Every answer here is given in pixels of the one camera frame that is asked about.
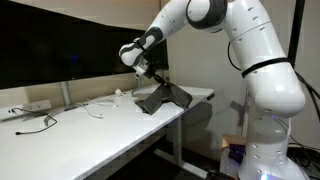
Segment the monitor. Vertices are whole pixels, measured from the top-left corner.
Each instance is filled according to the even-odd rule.
[[[0,1],[0,89],[132,73],[118,56],[144,31]],[[145,58],[168,69],[166,41]]]

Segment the dark fabric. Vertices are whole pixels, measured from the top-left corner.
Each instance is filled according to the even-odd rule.
[[[192,101],[192,96],[178,86],[167,82],[160,85],[147,99],[139,100],[135,103],[144,113],[152,115],[163,103],[173,102],[177,106],[186,109]]]

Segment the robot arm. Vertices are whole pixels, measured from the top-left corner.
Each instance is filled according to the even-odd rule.
[[[119,56],[124,64],[136,70],[136,78],[148,71],[149,64],[143,58],[144,54],[187,24],[185,11],[188,1],[172,0],[167,3],[143,36],[120,49]]]
[[[259,0],[171,0],[140,39],[121,48],[120,57],[140,77],[148,69],[144,53],[187,23],[209,33],[225,30],[249,88],[246,158],[239,177],[304,179],[286,157],[290,128],[284,132],[275,120],[298,114],[304,93]]]

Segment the table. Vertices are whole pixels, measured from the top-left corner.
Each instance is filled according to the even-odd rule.
[[[193,96],[189,108],[213,95],[212,89],[181,88]],[[0,179],[84,179],[187,111],[166,103],[152,116],[144,114],[134,104],[137,98],[131,91],[99,99],[113,99],[118,107],[86,106],[103,119],[89,116],[84,108],[61,113],[54,117],[56,125],[38,134],[16,136],[15,132],[44,128],[44,116],[0,123]],[[181,161],[180,120],[176,124],[174,159],[178,165],[188,166]]]

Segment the power strip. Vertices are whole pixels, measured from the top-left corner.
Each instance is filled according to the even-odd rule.
[[[43,100],[43,101],[32,102],[29,104],[22,104],[22,105],[15,105],[15,106],[0,108],[0,122],[3,120],[16,118],[16,117],[30,114],[32,112],[39,112],[47,109],[51,109],[50,100]]]

